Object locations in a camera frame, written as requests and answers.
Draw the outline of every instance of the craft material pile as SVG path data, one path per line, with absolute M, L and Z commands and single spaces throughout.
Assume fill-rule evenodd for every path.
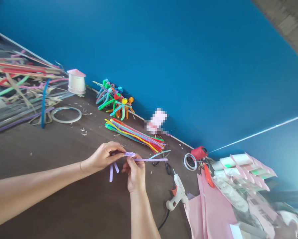
M 60 88 L 68 84 L 66 73 L 58 66 L 27 56 L 24 51 L 0 58 L 0 131 L 21 122 L 40 118 L 44 128 L 52 121 L 50 111 L 73 93 Z M 33 62 L 43 66 L 34 66 Z

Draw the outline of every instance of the colorful straw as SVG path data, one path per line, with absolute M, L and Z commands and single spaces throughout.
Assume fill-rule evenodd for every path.
M 134 128 L 122 123 L 117 119 L 110 119 L 106 121 L 106 128 L 115 131 L 123 136 L 126 136 L 134 141 L 140 142 L 142 144 L 148 145 L 154 153 L 159 153 L 164 149 L 166 145 L 163 139 L 158 139 L 150 137 L 144 133 L 141 133 Z

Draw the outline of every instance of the tape roll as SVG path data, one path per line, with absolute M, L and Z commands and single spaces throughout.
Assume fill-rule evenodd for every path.
M 77 111 L 77 112 L 79 113 L 79 115 L 78 115 L 77 118 L 72 119 L 72 120 L 60 120 L 60 119 L 57 119 L 57 118 L 55 117 L 55 114 L 56 114 L 58 111 L 61 111 L 61 110 L 75 110 L 75 111 Z M 52 118 L 54 121 L 58 122 L 58 123 L 74 123 L 74 122 L 77 122 L 78 120 L 80 120 L 80 119 L 81 119 L 81 116 L 82 116 L 82 113 L 81 113 L 81 111 L 80 111 L 79 109 L 74 108 L 74 107 L 69 107 L 69 106 L 56 108 L 56 109 L 54 109 L 54 110 L 52 111 L 52 113 L 51 113 L 51 118 Z

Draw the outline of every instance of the pink paper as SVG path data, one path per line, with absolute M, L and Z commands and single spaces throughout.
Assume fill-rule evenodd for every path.
M 201 170 L 201 174 L 198 175 L 198 182 L 201 195 L 201 188 L 205 194 L 208 239 L 233 239 L 230 224 L 236 224 L 237 220 L 232 205 L 218 188 L 212 188 L 208 184 L 204 170 Z
M 184 209 L 191 226 L 192 239 L 205 239 L 202 228 L 202 204 L 201 195 L 194 197 L 184 204 Z
M 208 231 L 206 227 L 205 194 L 204 194 L 204 188 L 203 188 L 203 182 L 202 182 L 203 179 L 199 174 L 197 174 L 197 176 L 198 176 L 199 190 L 201 195 L 203 239 L 208 239 Z

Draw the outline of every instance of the spool of thread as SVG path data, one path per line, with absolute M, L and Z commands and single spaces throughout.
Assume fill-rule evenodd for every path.
M 209 153 L 205 147 L 200 146 L 196 149 L 192 149 L 191 154 L 195 157 L 196 160 L 201 160 L 204 157 L 208 156 Z

